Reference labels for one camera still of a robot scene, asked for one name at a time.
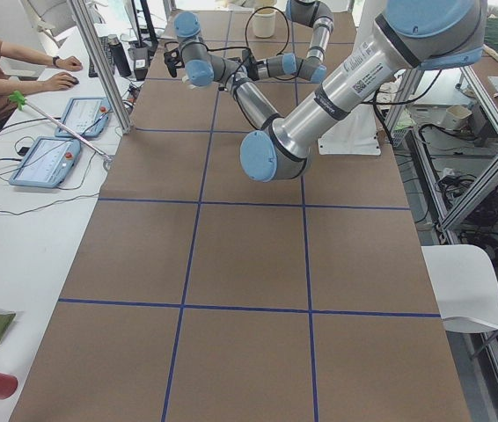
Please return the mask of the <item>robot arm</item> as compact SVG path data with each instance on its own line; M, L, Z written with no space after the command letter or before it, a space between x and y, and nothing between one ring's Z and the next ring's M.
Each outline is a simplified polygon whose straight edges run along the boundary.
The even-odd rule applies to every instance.
M299 177L311 145L397 71L450 69L481 57L487 2L389 1L370 36L284 118L241 143L245 174L260 182Z
M289 20L312 29L307 56L301 58L294 53L284 53L267 59L256 60L252 51L242 54L242 62L247 75L252 80L263 80L290 76L302 78L314 84L326 77L323 61L330 36L333 33L334 19L330 8L321 1L288 1L283 13L285 22Z

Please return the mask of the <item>person left hand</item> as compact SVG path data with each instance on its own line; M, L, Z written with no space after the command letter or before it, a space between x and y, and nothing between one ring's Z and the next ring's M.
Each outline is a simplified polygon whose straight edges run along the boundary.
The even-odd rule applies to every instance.
M58 69L64 69L67 71L80 71L83 69L83 64L75 56L70 56L64 59L57 57L55 66Z

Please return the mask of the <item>person forearm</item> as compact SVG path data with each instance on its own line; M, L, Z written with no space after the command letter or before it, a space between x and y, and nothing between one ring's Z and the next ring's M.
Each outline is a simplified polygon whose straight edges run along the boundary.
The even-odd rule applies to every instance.
M49 81L22 81L14 78L6 81L6 92L8 94L12 94L14 91L19 91L26 96L55 90L55 85Z

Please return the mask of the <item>person right hand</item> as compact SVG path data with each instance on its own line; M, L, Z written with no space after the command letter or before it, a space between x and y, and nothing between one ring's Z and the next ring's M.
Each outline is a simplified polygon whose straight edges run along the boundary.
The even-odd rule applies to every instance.
M45 82L47 91L66 91L77 84L78 79L66 72L57 73Z

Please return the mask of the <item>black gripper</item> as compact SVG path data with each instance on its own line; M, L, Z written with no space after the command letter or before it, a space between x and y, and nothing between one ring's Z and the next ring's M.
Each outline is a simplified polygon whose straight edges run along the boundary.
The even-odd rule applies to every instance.
M245 68L245 73L252 80L259 80L259 62L253 55L250 48L246 47L242 52L242 66Z

